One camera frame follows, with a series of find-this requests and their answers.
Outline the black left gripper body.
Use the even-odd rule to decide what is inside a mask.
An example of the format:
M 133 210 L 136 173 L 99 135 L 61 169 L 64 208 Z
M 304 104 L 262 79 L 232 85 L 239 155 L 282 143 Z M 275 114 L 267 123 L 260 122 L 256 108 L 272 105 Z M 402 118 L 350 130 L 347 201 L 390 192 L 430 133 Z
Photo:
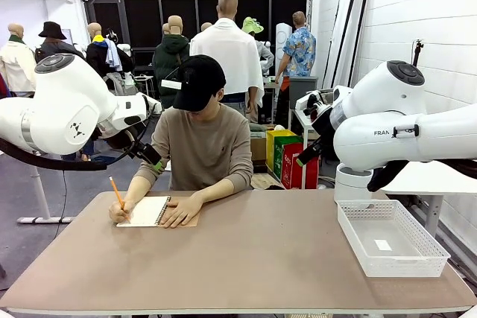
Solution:
M 130 154 L 133 154 L 135 157 L 140 158 L 150 165 L 157 165 L 160 163 L 162 158 L 161 155 L 150 144 L 144 144 L 140 141 L 136 142 L 132 146 Z

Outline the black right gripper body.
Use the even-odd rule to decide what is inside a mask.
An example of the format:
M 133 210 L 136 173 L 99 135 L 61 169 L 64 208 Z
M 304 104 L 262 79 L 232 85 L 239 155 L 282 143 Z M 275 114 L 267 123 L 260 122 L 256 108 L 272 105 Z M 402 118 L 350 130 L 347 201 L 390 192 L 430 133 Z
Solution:
M 298 159 L 301 159 L 304 164 L 308 164 L 314 158 L 318 158 L 323 151 L 322 138 L 314 140 L 306 149 L 304 149 L 299 155 Z

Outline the person's left hand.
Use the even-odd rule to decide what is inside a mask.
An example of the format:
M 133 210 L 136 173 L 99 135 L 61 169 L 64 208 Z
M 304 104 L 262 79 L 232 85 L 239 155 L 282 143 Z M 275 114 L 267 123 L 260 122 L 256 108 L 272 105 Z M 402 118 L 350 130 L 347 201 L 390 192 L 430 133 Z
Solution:
M 185 226 L 201 210 L 203 203 L 203 199 L 197 194 L 190 197 L 173 197 L 168 201 L 159 225 L 165 228 Z

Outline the person's right hand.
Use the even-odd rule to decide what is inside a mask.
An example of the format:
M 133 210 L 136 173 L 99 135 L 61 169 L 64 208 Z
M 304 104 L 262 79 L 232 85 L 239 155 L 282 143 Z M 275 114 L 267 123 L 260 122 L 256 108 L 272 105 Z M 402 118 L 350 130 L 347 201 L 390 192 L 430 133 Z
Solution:
M 122 223 L 130 221 L 130 214 L 135 208 L 136 204 L 133 201 L 124 201 L 120 203 L 115 201 L 109 207 L 109 217 L 114 223 Z

